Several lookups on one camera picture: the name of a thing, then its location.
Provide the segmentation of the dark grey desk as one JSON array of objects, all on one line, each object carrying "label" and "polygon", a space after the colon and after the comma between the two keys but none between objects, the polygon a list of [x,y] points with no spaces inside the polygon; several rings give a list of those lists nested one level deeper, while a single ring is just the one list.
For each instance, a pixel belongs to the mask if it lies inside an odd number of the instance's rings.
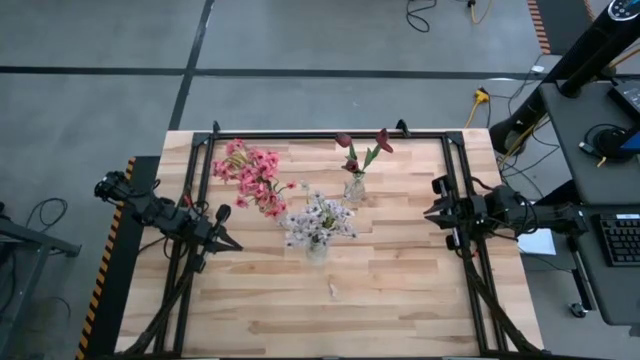
[{"label": "dark grey desk", "polygon": [[[563,96],[554,84],[539,88],[588,226],[600,212],[640,215],[640,161],[598,166],[595,158],[579,149],[584,136],[595,133],[599,124],[632,126],[608,96],[610,88],[608,83],[591,83],[576,98]],[[576,245],[603,320],[609,325],[640,325],[640,266],[610,267],[593,229]]]}]

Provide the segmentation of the black metal side table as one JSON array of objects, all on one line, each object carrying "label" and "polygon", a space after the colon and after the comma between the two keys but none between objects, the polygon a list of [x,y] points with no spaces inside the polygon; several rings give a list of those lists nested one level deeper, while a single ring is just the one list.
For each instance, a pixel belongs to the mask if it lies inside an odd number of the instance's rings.
[{"label": "black metal side table", "polygon": [[47,260],[77,257],[81,247],[15,223],[3,210],[0,202],[0,360],[7,360]]}]

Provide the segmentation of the flared glass carafe vase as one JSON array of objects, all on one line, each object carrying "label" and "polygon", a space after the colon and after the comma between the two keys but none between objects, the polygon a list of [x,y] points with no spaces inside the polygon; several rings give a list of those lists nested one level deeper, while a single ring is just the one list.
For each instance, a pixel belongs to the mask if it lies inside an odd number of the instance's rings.
[{"label": "flared glass carafe vase", "polygon": [[344,199],[351,203],[359,203],[364,200],[366,188],[362,178],[353,177],[345,183]]}]

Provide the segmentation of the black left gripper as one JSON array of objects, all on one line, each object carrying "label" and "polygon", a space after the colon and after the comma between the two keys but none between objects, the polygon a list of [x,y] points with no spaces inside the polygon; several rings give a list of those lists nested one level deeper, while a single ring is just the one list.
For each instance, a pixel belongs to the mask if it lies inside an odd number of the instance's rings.
[{"label": "black left gripper", "polygon": [[190,250],[190,269],[192,271],[201,273],[206,266],[209,255],[244,250],[243,246],[228,234],[225,227],[230,215],[231,207],[223,204],[216,212],[215,223],[211,223],[208,219],[199,219],[191,224],[189,244],[203,247],[194,247]]}]

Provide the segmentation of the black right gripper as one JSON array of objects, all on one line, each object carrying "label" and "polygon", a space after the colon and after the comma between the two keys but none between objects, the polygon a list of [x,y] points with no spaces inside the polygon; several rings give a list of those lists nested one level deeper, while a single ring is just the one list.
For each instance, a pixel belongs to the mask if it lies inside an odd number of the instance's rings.
[{"label": "black right gripper", "polygon": [[[435,199],[433,205],[423,212],[424,218],[436,224],[441,230],[452,231],[452,234],[446,237],[446,246],[449,250],[460,248],[459,229],[470,236],[488,235],[489,211],[484,196],[472,195],[453,202],[448,175],[434,179],[431,185],[439,198]],[[428,215],[434,212],[447,212],[450,209],[452,215]]]}]

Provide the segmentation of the black laptop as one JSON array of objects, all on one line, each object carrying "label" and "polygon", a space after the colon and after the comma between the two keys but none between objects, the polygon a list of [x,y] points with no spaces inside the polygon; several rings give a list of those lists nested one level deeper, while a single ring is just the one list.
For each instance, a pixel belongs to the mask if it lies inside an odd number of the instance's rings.
[{"label": "black laptop", "polygon": [[640,81],[624,81],[614,85],[608,96],[634,121],[640,122]]}]

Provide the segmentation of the ribbed glass bottle vase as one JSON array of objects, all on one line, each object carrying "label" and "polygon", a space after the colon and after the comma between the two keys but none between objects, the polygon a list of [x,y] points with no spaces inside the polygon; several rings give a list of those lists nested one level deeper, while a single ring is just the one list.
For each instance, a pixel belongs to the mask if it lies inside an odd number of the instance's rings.
[{"label": "ribbed glass bottle vase", "polygon": [[313,265],[325,263],[328,253],[328,246],[325,241],[317,240],[308,243],[305,249],[306,258]]}]

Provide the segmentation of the black keyboard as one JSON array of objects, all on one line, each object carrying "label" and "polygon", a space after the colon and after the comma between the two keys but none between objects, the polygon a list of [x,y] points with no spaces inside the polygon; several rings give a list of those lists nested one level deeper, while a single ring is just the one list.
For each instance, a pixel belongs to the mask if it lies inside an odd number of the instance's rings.
[{"label": "black keyboard", "polygon": [[640,214],[601,213],[591,220],[610,267],[640,267]]}]

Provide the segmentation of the white paper sheet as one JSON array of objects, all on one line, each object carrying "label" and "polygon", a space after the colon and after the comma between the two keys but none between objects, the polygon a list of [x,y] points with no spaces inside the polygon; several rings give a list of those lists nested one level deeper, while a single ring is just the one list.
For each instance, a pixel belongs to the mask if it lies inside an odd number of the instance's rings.
[{"label": "white paper sheet", "polygon": [[518,247],[523,254],[556,255],[553,235],[549,229],[538,229],[531,234],[520,235]]}]

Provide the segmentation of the black tower fan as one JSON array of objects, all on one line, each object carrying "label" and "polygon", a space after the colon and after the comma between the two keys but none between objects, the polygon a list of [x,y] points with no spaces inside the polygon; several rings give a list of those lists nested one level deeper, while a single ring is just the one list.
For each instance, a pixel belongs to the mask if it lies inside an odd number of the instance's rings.
[{"label": "black tower fan", "polygon": [[559,91],[569,97],[600,73],[640,37],[640,0],[612,0],[593,25],[562,58],[565,82]]}]

